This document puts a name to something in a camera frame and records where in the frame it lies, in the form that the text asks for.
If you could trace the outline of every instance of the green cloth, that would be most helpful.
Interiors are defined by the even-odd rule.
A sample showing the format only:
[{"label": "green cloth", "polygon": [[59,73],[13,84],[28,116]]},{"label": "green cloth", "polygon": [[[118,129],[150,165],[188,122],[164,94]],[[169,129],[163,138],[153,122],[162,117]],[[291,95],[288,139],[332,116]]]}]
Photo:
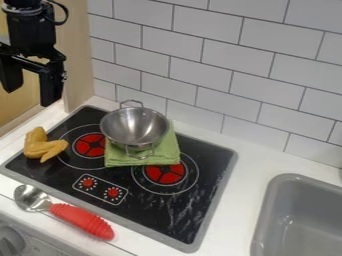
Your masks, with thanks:
[{"label": "green cloth", "polygon": [[[138,156],[144,156],[151,150],[142,152],[132,152]],[[133,166],[133,165],[172,165],[180,163],[180,150],[170,121],[170,129],[160,144],[155,148],[155,155],[144,160],[138,160],[126,155],[125,150],[114,146],[110,141],[106,142],[105,150],[105,166]]]}]

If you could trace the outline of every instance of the tile wall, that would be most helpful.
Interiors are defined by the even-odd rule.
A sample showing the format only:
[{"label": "tile wall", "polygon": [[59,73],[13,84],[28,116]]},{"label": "tile wall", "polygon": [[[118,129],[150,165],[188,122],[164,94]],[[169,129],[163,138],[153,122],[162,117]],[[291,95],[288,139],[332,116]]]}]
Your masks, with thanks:
[{"label": "tile wall", "polygon": [[342,167],[342,1],[88,5],[98,96]]}]

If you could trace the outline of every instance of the metal spoon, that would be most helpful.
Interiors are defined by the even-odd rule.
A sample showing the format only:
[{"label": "metal spoon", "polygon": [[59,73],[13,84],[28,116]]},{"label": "metal spoon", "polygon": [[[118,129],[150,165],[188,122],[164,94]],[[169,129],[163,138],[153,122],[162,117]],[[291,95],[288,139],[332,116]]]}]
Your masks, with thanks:
[{"label": "metal spoon", "polygon": [[21,185],[17,187],[14,191],[14,200],[24,211],[49,211],[56,217],[98,238],[104,240],[114,238],[111,226],[100,217],[71,205],[53,204],[46,193],[33,186]]}]

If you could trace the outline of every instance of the stainless steel bowl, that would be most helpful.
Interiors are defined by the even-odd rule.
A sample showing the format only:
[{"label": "stainless steel bowl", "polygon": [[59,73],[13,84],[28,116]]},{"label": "stainless steel bowl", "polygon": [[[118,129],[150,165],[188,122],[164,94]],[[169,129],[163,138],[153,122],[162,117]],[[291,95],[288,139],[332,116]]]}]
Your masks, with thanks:
[{"label": "stainless steel bowl", "polygon": [[[123,108],[123,104],[135,102],[141,107]],[[154,155],[155,147],[169,131],[169,121],[161,113],[145,108],[136,100],[120,103],[120,109],[105,115],[100,123],[101,132],[126,154],[137,159],[145,159]],[[131,152],[150,149],[145,156],[137,156]]]}]

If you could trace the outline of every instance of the toy stove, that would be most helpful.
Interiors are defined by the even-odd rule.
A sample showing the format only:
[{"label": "toy stove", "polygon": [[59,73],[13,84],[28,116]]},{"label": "toy stove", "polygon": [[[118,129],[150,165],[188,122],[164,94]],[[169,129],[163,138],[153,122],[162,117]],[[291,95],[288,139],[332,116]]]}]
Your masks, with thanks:
[{"label": "toy stove", "polygon": [[104,167],[105,111],[84,107],[49,140],[68,149],[44,164],[22,153],[1,172],[183,252],[200,246],[235,163],[233,151],[177,135],[181,163]]}]

